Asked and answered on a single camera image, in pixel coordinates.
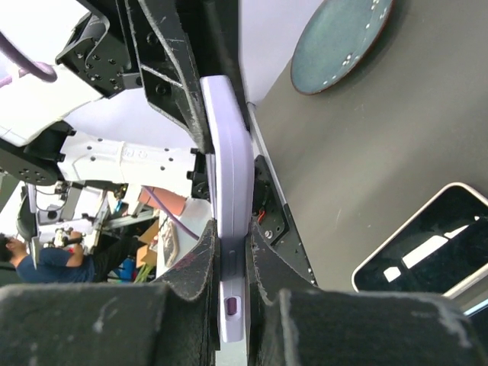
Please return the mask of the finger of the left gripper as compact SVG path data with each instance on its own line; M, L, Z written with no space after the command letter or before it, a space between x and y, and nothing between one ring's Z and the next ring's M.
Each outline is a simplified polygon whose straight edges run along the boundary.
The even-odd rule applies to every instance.
M225 75L231 81L247 129L249 112L239 64L239 2L237 0L178 3L178 15L189 36L199 76Z
M149 105L213 152L200 78L174 1L126 1L130 34Z

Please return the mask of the lavender purple phone case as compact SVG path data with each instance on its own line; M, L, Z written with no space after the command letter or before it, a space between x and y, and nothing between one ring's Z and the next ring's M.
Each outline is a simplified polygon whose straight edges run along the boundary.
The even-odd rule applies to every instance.
M214 147L207 163L220 239L220 336L224 342L239 342L245 333L246 236L255 174L252 141L229 79L203 77L201 88Z

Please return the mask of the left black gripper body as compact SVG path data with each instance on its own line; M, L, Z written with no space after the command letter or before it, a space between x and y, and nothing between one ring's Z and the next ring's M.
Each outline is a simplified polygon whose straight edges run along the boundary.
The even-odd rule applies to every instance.
M74 27L56 64L65 66L106 98L142 87L125 2L79 4L88 13Z

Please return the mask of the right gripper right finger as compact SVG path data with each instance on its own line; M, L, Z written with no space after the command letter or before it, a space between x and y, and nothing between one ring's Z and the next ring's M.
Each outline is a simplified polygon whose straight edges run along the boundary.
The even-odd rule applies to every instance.
M480 340L445 297L324 291L250 226L250 365L478 365Z

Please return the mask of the light blue phone case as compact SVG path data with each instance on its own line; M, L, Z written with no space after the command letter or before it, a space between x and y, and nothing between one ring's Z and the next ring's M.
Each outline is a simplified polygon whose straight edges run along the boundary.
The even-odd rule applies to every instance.
M476 313L479 313L480 311L483 311L484 309L487 308L488 305L488 299L480 301L478 304L472 306L471 308L467 309L464 311L464 314L466 316L473 316Z

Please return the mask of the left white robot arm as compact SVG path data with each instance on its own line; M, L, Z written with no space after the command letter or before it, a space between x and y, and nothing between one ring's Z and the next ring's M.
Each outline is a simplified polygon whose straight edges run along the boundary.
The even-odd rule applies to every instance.
M207 157L210 195L252 192L237 1L85 1L52 68L17 60L1 88L1 169L30 187L172 182Z

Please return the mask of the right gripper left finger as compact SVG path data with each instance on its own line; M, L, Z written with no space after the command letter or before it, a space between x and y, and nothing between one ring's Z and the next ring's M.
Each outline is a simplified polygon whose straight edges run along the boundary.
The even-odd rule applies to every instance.
M3 365L212 365L220 243L197 245L142 284L9 285L1 290Z

